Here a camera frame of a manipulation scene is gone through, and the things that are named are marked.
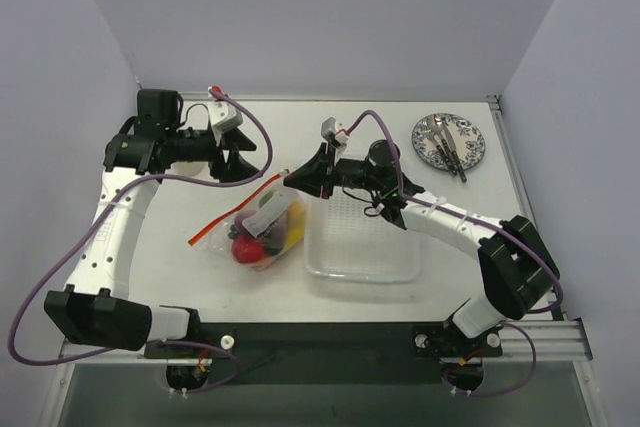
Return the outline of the clear zip bag orange seal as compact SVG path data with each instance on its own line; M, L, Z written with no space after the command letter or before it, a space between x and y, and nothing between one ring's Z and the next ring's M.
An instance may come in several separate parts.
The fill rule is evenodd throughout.
M264 246L266 256L261 262L248 265L240 264L231 254L231 244L233 240L227 236L228 227L237 212L244 210L253 211L254 215L243 221L243 226L246 228L247 234L242 236L259 239L262 242L261 235L274 221L283 215L286 216L286 212L291 203L295 200L303 201L301 194L297 190L283 185L283 180L289 173L290 171L288 169L283 169L271 176L240 204L215 218L191 237L188 240L188 245L198 251L209 252L222 260L240 266L254 270L268 268L293 247L289 250L275 250L268 249Z

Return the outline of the purple fake onion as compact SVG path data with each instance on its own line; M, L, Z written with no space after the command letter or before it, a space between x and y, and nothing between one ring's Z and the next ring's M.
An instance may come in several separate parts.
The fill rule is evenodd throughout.
M288 222L285 215L274 221L261 235L264 246L268 249L281 250L287 237Z

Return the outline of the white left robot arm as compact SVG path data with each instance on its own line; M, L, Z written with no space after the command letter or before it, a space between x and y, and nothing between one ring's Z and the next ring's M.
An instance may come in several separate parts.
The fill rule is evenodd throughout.
M195 309L134 302L129 280L146 212L162 182L174 179L172 165L208 164L208 184L215 188L245 185L264 173L241 156L256 148L240 130L251 113L216 88L209 95L207 124L194 129L185 124L178 92L142 89L136 114L107 144L95 218L72 250L79 260L64 288L49 291L44 301L46 314L69 342L136 351L167 341L182 358L201 350Z

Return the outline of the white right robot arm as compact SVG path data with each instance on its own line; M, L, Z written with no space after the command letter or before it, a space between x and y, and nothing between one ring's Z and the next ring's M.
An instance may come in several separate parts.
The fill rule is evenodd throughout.
M390 225L434 239L475 261L481 285L453 302L436 320L444 325L446 348L464 355L479 337L504 321L556 309L562 299L560 272L531 220L473 213L411 181L396 145L374 142L361 160L341 158L333 141L285 177L287 187L328 200L338 188L362 190Z

